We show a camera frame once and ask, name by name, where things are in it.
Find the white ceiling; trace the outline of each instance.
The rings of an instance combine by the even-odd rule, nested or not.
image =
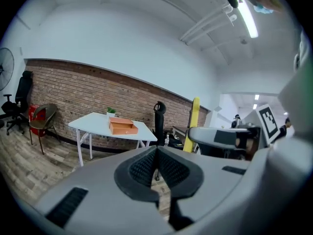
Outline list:
[[[222,8],[226,0],[56,0],[58,4],[72,2],[110,2],[148,11],[177,28],[182,35],[215,8]],[[287,56],[294,55],[299,43],[299,31],[287,13],[261,14],[250,11],[259,37],[251,39],[238,10],[233,25],[219,27],[190,44],[205,53],[216,67],[227,67],[234,61],[251,60],[257,55],[279,49]]]
[[[279,102],[276,96],[272,95],[260,95],[259,100],[255,100],[255,95],[252,94],[231,94],[232,98],[234,99],[237,107],[239,109],[253,109],[253,105],[257,104],[258,107],[268,104],[275,116],[285,118],[286,116],[284,113],[286,112]]]

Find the table leg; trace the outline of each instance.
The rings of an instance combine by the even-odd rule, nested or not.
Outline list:
[[[89,134],[89,151],[90,151],[90,159],[92,159],[92,134]]]
[[[77,149],[78,149],[79,163],[80,163],[80,166],[84,166],[82,150],[80,147],[80,131],[79,131],[79,129],[76,129],[76,137],[77,137]]]

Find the wall fan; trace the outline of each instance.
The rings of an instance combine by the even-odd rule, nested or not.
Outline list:
[[[0,48],[0,91],[8,85],[14,70],[14,57],[8,48]]]

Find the white table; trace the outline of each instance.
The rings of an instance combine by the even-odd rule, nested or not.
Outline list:
[[[96,112],[90,113],[69,123],[68,124],[69,127],[76,129],[77,149],[80,165],[84,166],[81,144],[88,136],[89,136],[90,159],[92,159],[92,133],[118,139],[138,140],[136,147],[137,149],[139,148],[139,144],[142,147],[146,147],[149,146],[150,141],[157,141],[157,138],[153,135],[153,133],[148,129],[148,127],[143,122],[138,121],[133,122],[134,125],[138,128],[138,133],[134,135],[113,135],[111,133],[111,130],[109,129],[109,118],[107,117],[107,115]],[[80,131],[86,131],[82,138],[80,138]]]

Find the ceiling light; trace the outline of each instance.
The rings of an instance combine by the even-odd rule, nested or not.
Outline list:
[[[256,38],[259,36],[258,30],[256,29],[252,14],[249,10],[249,7],[246,3],[246,0],[240,0],[238,9],[243,17],[246,27],[248,28],[249,34],[251,38]]]

